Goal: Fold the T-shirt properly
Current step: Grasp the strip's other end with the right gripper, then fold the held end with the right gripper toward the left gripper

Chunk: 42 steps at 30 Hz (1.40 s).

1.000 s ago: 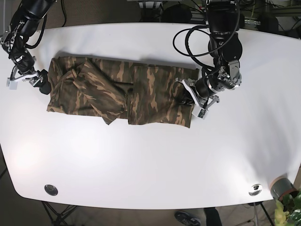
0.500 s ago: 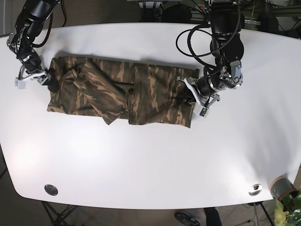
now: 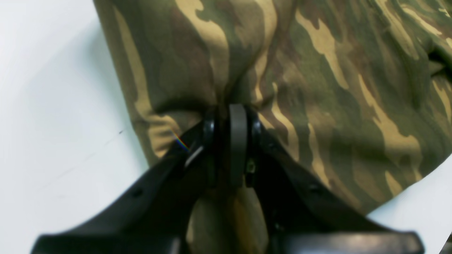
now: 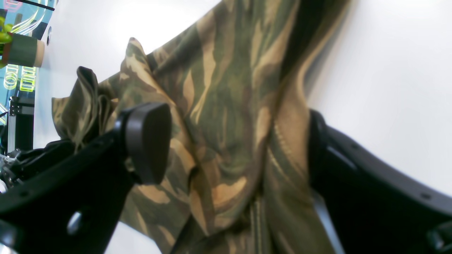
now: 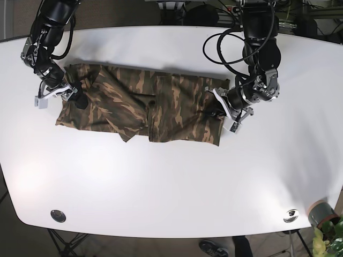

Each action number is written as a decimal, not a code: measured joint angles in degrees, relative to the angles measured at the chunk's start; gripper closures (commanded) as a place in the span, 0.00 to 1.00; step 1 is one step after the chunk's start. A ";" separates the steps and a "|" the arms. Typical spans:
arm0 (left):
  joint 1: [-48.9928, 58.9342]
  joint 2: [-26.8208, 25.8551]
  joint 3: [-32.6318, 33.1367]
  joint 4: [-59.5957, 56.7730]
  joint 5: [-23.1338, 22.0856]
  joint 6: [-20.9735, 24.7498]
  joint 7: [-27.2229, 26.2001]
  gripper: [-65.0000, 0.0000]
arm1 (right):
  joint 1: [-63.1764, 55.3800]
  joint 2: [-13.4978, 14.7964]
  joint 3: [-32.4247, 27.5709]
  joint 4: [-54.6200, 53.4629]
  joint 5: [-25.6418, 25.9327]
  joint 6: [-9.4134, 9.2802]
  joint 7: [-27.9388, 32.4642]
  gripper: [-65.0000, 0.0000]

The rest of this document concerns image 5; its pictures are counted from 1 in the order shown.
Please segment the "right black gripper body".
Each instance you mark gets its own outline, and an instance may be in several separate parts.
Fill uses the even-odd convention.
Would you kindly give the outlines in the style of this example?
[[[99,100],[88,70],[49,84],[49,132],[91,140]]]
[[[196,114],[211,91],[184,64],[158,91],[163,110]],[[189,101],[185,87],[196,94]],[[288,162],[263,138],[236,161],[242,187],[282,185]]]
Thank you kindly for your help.
[[[51,97],[61,97],[64,101],[68,101],[73,95],[73,87],[62,81],[54,88],[49,88],[48,85],[42,81],[39,86],[38,94],[34,99],[34,106],[38,108],[47,108],[48,99]]]

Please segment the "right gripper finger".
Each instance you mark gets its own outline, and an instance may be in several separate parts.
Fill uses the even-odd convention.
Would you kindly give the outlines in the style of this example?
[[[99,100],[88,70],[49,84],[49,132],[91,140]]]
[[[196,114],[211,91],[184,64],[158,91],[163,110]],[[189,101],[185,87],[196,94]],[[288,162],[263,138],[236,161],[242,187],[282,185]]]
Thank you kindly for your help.
[[[73,102],[78,109],[86,109],[88,107],[88,98],[82,89],[78,89],[76,93],[73,93],[68,101]]]

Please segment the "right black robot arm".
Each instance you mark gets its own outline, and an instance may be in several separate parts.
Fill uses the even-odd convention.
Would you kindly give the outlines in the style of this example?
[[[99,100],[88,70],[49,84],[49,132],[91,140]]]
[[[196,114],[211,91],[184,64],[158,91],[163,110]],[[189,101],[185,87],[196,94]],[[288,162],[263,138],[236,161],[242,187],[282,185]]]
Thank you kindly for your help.
[[[30,35],[26,40],[21,59],[33,69],[40,79],[38,94],[34,104],[40,109],[48,107],[48,99],[61,97],[66,102],[74,102],[79,109],[88,106],[87,96],[80,82],[66,82],[65,72],[56,63],[67,56],[76,25],[75,12],[81,1],[41,1]],[[60,43],[66,25],[70,25],[69,39],[63,54],[54,55],[54,49]]]

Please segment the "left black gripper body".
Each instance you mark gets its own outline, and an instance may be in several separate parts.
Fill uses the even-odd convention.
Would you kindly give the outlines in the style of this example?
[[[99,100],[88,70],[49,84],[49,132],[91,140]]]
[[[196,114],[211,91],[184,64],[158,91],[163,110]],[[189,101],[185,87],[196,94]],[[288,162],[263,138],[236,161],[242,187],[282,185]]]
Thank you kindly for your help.
[[[279,96],[280,86],[277,78],[267,78],[263,81],[256,78],[252,83],[242,84],[235,80],[236,86],[230,90],[222,87],[205,90],[215,97],[212,110],[206,114],[211,117],[224,117],[224,129],[237,133],[242,121],[254,115],[252,105],[260,102],[270,102]]]

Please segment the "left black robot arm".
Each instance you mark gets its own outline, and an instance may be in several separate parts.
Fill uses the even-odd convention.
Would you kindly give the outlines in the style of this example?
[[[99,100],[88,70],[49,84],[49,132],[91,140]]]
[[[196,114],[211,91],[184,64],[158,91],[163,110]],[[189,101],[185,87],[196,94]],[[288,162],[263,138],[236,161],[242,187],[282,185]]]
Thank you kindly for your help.
[[[240,1],[240,22],[244,43],[242,58],[225,60],[221,44],[226,36],[233,34],[227,29],[217,34],[218,64],[235,74],[232,89],[206,88],[221,104],[214,116],[225,116],[224,128],[237,133],[242,121],[254,114],[252,105],[270,102],[279,96],[278,67],[281,52],[277,46],[279,21],[275,15],[275,1]]]

